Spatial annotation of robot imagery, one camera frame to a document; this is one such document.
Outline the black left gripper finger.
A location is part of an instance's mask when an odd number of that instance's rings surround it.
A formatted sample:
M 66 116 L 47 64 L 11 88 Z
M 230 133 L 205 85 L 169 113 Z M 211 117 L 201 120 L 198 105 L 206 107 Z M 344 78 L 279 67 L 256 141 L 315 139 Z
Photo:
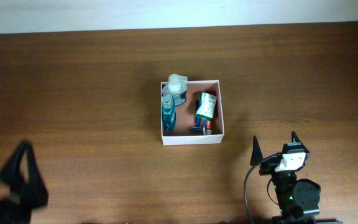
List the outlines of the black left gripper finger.
M 48 190 L 40 175 L 31 143 L 25 141 L 24 149 L 27 156 L 29 179 L 25 187 L 23 202 L 29 208 L 41 208 L 48 204 Z
M 26 147 L 27 142 L 21 141 L 0 170 L 0 181 L 8 185 L 11 192 L 18 192 L 24 184 L 24 176 L 21 173 L 21 162 Z

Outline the blue white toothbrush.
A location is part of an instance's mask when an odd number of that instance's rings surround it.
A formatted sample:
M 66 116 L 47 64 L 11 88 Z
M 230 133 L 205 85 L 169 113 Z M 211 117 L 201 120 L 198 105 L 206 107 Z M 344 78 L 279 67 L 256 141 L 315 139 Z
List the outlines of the blue white toothbrush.
M 203 128 L 203 135 L 206 135 L 206 120 L 205 119 L 201 119 L 202 120 L 202 128 Z

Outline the blue disposable razor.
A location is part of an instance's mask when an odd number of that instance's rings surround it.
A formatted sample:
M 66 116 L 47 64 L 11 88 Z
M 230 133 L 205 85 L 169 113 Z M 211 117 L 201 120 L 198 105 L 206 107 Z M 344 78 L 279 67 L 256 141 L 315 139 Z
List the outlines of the blue disposable razor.
M 197 112 L 199 107 L 200 107 L 200 101 L 196 100 L 195 112 Z M 200 132 L 200 131 L 202 131 L 203 128 L 200 126 L 200 118 L 195 116 L 194 122 L 195 122 L 195 125 L 189 128 L 190 132 Z

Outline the green white tissue packet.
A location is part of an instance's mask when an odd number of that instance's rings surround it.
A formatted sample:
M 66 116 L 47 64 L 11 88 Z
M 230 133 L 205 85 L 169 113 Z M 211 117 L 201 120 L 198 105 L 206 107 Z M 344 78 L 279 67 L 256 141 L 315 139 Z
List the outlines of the green white tissue packet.
M 211 121 L 214 117 L 217 97 L 207 92 L 201 92 L 199 94 L 199 101 L 200 106 L 196 110 L 196 117 Z

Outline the pink cardboard box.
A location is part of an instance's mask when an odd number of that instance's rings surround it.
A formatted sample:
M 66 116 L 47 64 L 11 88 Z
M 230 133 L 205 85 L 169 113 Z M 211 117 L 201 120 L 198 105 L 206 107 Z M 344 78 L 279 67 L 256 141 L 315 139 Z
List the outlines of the pink cardboard box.
M 224 131 L 224 116 L 221 98 L 221 88 L 218 80 L 200 80 L 187 82 L 186 101 L 176 107 L 177 121 L 173 131 L 166 131 L 160 128 L 162 143 L 168 145 L 187 144 L 219 144 L 221 143 Z M 212 120 L 212 134 L 191 132 L 189 130 L 195 124 L 195 105 L 198 95 L 207 92 L 217 97 Z

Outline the teal Listerine mouthwash bottle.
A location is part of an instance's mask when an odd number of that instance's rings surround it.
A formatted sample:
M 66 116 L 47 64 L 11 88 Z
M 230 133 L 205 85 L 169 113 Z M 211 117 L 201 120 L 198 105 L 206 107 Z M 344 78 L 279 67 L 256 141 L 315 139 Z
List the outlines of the teal Listerine mouthwash bottle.
M 166 131 L 173 131 L 176 123 L 175 101 L 172 95 L 162 97 L 162 123 Z

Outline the clear foam pump bottle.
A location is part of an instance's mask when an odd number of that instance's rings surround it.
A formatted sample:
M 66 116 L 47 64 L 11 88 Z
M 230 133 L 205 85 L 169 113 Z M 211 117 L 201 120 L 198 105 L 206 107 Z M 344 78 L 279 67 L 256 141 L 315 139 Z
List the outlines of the clear foam pump bottle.
M 171 74 L 168 84 L 162 88 L 162 95 L 173 96 L 175 106 L 182 105 L 186 101 L 188 77 Z

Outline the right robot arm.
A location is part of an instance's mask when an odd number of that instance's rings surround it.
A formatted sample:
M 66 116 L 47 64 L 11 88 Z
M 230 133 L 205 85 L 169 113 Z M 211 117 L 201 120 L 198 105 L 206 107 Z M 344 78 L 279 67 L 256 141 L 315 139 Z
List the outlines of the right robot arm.
M 310 154 L 296 132 L 291 133 L 291 142 L 283 145 L 281 152 L 264 157 L 257 137 L 253 137 L 250 169 L 244 178 L 244 204 L 251 223 L 255 223 L 249 207 L 248 180 L 252 172 L 259 169 L 259 175 L 270 175 L 280 215 L 272 223 L 316 223 L 320 213 L 321 186 L 310 179 L 298 179 L 296 172 L 304 168 Z

